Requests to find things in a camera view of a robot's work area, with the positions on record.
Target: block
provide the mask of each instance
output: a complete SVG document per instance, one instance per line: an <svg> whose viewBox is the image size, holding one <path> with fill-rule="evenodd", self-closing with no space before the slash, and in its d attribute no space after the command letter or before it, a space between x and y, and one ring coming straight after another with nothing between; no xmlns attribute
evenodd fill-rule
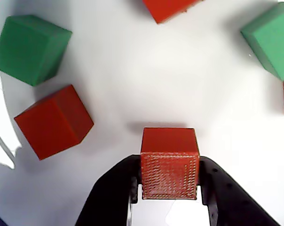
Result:
<svg viewBox="0 0 284 226"><path fill-rule="evenodd" d="M241 30L263 67L284 81L284 2Z"/></svg>
<svg viewBox="0 0 284 226"><path fill-rule="evenodd" d="M0 71L37 86L54 77L72 32L36 16L10 16L0 36Z"/></svg>
<svg viewBox="0 0 284 226"><path fill-rule="evenodd" d="M79 144L94 125L72 85L38 101L15 121L40 160Z"/></svg>
<svg viewBox="0 0 284 226"><path fill-rule="evenodd" d="M186 12L187 8L197 3L199 0L143 0L146 7L152 14L155 21L159 24L170 17Z"/></svg>
<svg viewBox="0 0 284 226"><path fill-rule="evenodd" d="M199 151L194 129L145 128L141 148L143 199L197 198Z"/></svg>

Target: white table surface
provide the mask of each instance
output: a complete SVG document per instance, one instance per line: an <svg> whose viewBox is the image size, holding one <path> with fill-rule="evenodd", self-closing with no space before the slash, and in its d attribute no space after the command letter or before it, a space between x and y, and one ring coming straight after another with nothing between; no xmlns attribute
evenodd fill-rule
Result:
<svg viewBox="0 0 284 226"><path fill-rule="evenodd" d="M1 74L22 147L12 150L14 169L0 165L0 216L9 226L74 225L97 179L140 152L143 128L168 126L195 128L201 155L284 226L282 83L239 33L274 3L206 0L157 25L142 0L0 0L0 32L15 14L35 14L73 31L53 79L33 88ZM13 117L67 84L95 126L82 144L39 161ZM199 208L193 213L186 202L140 201L133 226L174 226L171 215L179 226L208 225L199 217L206 209L189 205ZM190 213L186 219L176 214L181 208Z"/></svg>

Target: textured cube face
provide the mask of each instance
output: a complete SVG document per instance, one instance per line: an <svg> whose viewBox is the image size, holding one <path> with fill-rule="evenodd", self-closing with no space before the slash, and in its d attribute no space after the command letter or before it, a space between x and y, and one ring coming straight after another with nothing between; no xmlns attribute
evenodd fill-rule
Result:
<svg viewBox="0 0 284 226"><path fill-rule="evenodd" d="M198 2L198 0L144 0L157 23L164 22L177 13Z"/></svg>
<svg viewBox="0 0 284 226"><path fill-rule="evenodd" d="M35 16L10 16L0 36L0 71L36 86L56 75L71 32Z"/></svg>
<svg viewBox="0 0 284 226"><path fill-rule="evenodd" d="M263 67L284 81L284 2L251 21L241 33Z"/></svg>
<svg viewBox="0 0 284 226"><path fill-rule="evenodd" d="M194 129L145 128L143 199L196 199L199 152Z"/></svg>
<svg viewBox="0 0 284 226"><path fill-rule="evenodd" d="M40 160L79 144L94 125L73 86L38 101L15 121Z"/></svg>

